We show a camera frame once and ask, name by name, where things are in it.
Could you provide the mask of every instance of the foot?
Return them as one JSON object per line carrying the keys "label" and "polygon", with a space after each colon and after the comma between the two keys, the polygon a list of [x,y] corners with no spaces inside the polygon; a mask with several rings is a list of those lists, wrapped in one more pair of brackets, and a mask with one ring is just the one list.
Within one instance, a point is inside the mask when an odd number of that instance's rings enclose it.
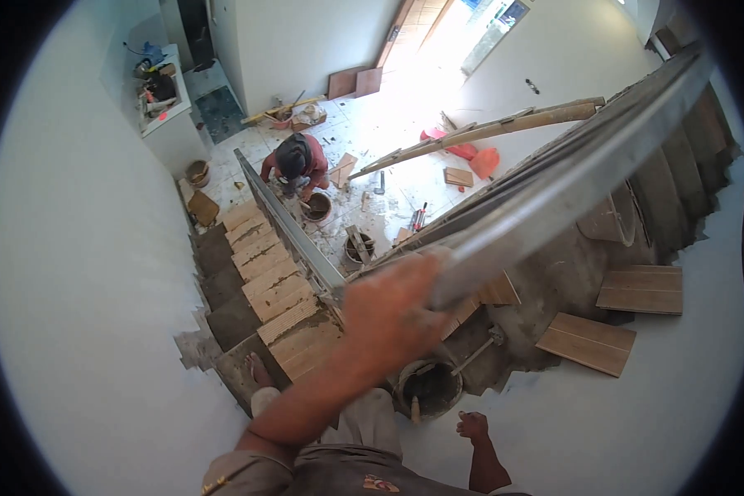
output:
{"label": "foot", "polygon": [[270,378],[270,375],[267,373],[265,364],[262,363],[262,359],[259,358],[259,355],[255,352],[251,352],[245,357],[245,366],[248,367],[248,370],[250,370],[250,376],[254,378],[254,381],[256,381],[259,387],[275,387],[273,379]]}

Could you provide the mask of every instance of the hand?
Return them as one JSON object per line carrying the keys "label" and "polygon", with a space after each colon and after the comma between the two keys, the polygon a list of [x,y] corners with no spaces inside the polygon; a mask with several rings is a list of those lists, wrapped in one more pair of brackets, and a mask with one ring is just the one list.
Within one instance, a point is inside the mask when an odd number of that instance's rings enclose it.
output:
{"label": "hand", "polygon": [[345,352],[370,380],[396,372],[441,342],[453,316],[425,308],[440,266],[438,253],[413,253],[345,289]]}
{"label": "hand", "polygon": [[460,437],[468,437],[472,444],[488,439],[488,418],[479,412],[459,412],[457,431]]}

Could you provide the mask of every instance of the white tile floor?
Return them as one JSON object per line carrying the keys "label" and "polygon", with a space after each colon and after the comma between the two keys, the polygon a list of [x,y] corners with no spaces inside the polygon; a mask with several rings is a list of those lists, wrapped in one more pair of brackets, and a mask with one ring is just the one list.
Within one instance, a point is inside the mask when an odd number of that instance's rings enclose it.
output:
{"label": "white tile floor", "polygon": [[[402,94],[385,91],[362,98],[350,95],[323,101],[320,105],[327,110],[327,121],[304,134],[311,134],[323,145],[331,167],[344,153],[358,157],[357,171],[396,148],[416,144],[422,129],[436,125],[437,109],[416,110],[408,106],[408,101]],[[232,205],[251,199],[248,186],[240,191],[234,185],[235,182],[248,184],[234,149],[239,148],[254,170],[260,172],[264,158],[291,133],[290,129],[273,129],[267,120],[262,120],[215,146],[210,162],[212,175],[205,193],[220,207],[218,221]],[[320,251],[342,273],[349,274],[358,265],[344,253],[348,226],[356,224],[361,232],[375,239],[375,256],[380,256],[388,252],[400,227],[408,227],[414,210],[425,202],[427,222],[430,222],[487,183],[475,177],[475,186],[462,193],[457,186],[444,183],[445,167],[470,171],[466,160],[441,151],[388,167],[384,195],[373,193],[379,184],[377,172],[354,179],[342,191],[331,184],[326,193],[333,202],[332,212],[318,224],[303,219],[301,225]],[[300,214],[295,201],[284,204],[296,215]]]}

